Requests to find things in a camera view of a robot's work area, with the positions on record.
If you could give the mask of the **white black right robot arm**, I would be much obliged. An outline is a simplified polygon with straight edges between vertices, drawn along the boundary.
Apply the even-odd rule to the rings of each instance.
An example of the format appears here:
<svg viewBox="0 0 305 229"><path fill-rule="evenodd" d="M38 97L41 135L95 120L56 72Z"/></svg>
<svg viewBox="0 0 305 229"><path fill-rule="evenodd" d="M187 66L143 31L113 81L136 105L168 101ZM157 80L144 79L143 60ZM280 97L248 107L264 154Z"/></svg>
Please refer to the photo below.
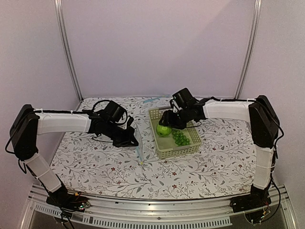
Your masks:
<svg viewBox="0 0 305 229"><path fill-rule="evenodd" d="M187 88L173 95L171 108L166 110L159 124L175 129L185 129L190 121L207 119L242 120L250 125L256 150L255 176L250 194L230 200L233 212L260 208L271 203L269 187L274 183L273 171L277 155L277 141L284 136L280 121L265 95L255 99L196 99Z"/></svg>

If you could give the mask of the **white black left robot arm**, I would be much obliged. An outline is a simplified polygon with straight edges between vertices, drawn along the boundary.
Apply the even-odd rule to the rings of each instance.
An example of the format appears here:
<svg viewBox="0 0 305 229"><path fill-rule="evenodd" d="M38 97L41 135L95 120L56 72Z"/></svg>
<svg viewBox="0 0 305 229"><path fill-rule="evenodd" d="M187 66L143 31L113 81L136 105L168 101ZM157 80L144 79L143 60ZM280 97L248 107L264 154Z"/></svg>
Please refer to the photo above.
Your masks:
<svg viewBox="0 0 305 229"><path fill-rule="evenodd" d="M49 164L39 154L36 146L37 136L49 133L79 132L104 135L110 138L114 147L138 147L135 129L131 126L133 118L126 109L111 100L96 111L44 110L34 109L25 104L10 128L7 142L23 173L30 172L48 194L47 203L69 212L83 212L90 206L88 198L80 192L68 193L60 178L51 170Z"/></svg>

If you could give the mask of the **green apple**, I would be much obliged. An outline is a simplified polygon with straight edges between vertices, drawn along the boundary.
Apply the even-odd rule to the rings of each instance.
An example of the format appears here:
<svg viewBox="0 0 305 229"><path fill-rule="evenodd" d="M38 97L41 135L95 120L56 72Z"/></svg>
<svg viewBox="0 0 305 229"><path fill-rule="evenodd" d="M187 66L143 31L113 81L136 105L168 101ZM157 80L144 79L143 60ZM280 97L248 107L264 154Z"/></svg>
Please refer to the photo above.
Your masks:
<svg viewBox="0 0 305 229"><path fill-rule="evenodd" d="M172 128L169 126L157 125L156 133L160 137L167 137L171 134Z"/></svg>

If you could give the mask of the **light green perforated plastic basket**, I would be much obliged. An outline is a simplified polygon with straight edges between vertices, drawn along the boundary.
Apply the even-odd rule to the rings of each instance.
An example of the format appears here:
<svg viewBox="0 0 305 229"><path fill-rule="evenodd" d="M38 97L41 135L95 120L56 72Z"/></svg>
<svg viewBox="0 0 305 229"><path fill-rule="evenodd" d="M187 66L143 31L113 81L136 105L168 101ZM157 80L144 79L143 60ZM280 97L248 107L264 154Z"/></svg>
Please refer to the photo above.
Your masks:
<svg viewBox="0 0 305 229"><path fill-rule="evenodd" d="M172 133L167 137L160 137L157 135L156 127L159 124L163 112L168 109L169 107L161 107L148 110L158 157L160 159L165 159L197 152L202 141L196 129L197 126L193 121L188 122L187 127L181 130L190 139L189 145L177 146L172 138Z"/></svg>

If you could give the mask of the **clear blue zip top bag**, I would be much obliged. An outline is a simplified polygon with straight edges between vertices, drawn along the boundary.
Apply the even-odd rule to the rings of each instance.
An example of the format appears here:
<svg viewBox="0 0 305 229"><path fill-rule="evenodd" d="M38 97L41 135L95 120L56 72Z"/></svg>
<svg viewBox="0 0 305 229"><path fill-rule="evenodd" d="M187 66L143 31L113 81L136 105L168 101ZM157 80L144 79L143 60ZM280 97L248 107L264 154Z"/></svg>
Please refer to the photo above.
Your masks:
<svg viewBox="0 0 305 229"><path fill-rule="evenodd" d="M137 125L135 126L135 138L138 141L138 146L136 147L137 158L140 164L142 165L144 161L144 152L143 152L141 132Z"/></svg>

